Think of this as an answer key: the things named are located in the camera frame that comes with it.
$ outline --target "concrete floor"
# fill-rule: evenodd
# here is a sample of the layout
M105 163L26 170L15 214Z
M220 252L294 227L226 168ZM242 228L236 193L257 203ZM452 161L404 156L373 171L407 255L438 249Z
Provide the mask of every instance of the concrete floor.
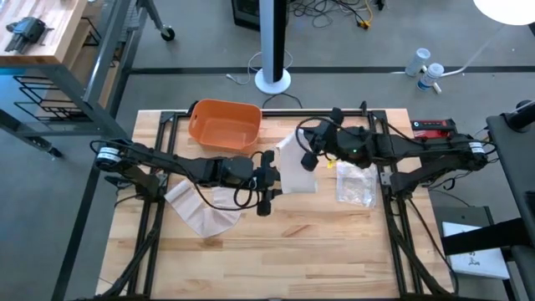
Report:
M163 43L147 21L135 67L246 66L259 50L258 33L233 24L229 1L155 3L164 22L175 29L177 40ZM294 65L402 66L418 47L429 48L432 61L463 65L500 27L466 0L390 1L390 9L376 13L368 32L356 28L351 17L334 13L333 18L325 29L313 28L310 18L290 18L287 48ZM506 27L474 64L534 65L534 48L535 37L527 27ZM473 134L485 125L488 115L510 110L520 100L535 99L534 80L535 74L459 75L441 80L444 93L439 96L420 92L416 79L404 75L294 74L288 93L298 96L305 108L354 108L367 100L375 108L407 108L414 119L453 118L459 131ZM11 106L23 97L11 89L13 80L2 77L0 85L10 93L0 101L0 108L20 116ZM260 105L267 96L254 84L239 86L224 74L132 75L117 120L131 133L137 110L185 109L205 98ZM268 107L296 106L281 96ZM0 181L0 299L49 299L63 260L94 157L88 147L91 137L50 140L66 155L64 160L51 161L0 131L0 166L12 171L4 172ZM497 222L518 216L499 164L458 181L451 193L475 206L490 206ZM460 206L447 196L431 196L434 205ZM100 181L67 299L94 293L114 201L113 187ZM496 280L460 278L462 296L505 298Z

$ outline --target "white label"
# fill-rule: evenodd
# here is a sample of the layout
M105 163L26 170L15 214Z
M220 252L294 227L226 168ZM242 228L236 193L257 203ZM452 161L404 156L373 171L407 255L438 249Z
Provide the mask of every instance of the white label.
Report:
M117 150L117 149L115 149L113 147L102 147L100 149L100 152L105 152L105 153L114 154L114 155L119 154L119 150Z
M474 154L476 154L476 153L485 154L485 150L483 150L483 145L481 144L481 142L470 142L470 143L468 143L468 145L470 145L472 153L474 153Z
M485 154L485 150L483 150L481 147L472 147L471 152L475 153L482 153Z
M468 143L468 145L470 145L471 148L474 148L474 147L483 147L483 145L482 145L481 142L470 142L470 143Z
M108 159L108 160L112 160L112 161L115 161L115 162L119 162L120 161L120 158L118 156L107 154L107 153L102 153L102 152L99 153L97 158L99 158L99 159Z

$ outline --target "white towel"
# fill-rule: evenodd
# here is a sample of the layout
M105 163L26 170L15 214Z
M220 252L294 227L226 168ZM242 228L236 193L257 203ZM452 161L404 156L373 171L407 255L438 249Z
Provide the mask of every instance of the white towel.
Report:
M299 141L308 145L304 138L303 130L298 130ZM278 142L281 174L281 187L283 193L315 193L318 191L318 183L313 171L307 171L301 165L301 159L305 151L298 144L295 132Z
M212 204L221 208L236 207L233 202L234 191L231 188L212 188ZM204 201L186 180L167 192L166 200L184 222L203 238L223 233L234 227L241 214L239 211L222 211L204 207Z

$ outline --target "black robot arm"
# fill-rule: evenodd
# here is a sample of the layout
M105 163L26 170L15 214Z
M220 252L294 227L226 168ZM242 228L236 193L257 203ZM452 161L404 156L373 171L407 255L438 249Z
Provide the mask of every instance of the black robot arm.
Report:
M319 125L303 127L308 120L320 120ZM412 172L396 172L381 175L396 195L413 192L419 183L435 180L450 171L479 171L487 164L483 143L469 135L454 134L447 138L429 140L411 139L405 135L387 135L371 132L360 126L342 127L343 113L333 108L330 118L312 117L304 120L296 129L302 130L308 148L301 160L308 171L318 164L318 156L329 154L337 160L347 161L360 168L372 163L390 166L409 157L425 157L434 160Z
M271 211L270 201L282 193L270 189L275 181L280 181L277 169L271 167L273 160L273 151L267 150L262 153L261 164L255 169L252 159L245 156L187 159L129 140L106 140L95 164L102 171L118 172L135 184L138 193L151 198L163 196L165 192L160 191L160 179L146 174L139 165L186 176L196 186L256 191L262 195L257 214L267 216Z

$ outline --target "bottle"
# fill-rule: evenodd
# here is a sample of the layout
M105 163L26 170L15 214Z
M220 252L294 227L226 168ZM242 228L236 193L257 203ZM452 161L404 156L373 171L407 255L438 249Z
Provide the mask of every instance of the bottle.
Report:
M421 76L416 86L422 91L427 91L442 76L443 73L444 67L442 67L441 64L433 63L427 67L427 71Z
M409 76L416 76L420 72L421 66L423 66L430 57L431 52L429 52L429 50L425 48L419 48L416 50L415 56L412 58L407 67L405 67L405 74Z

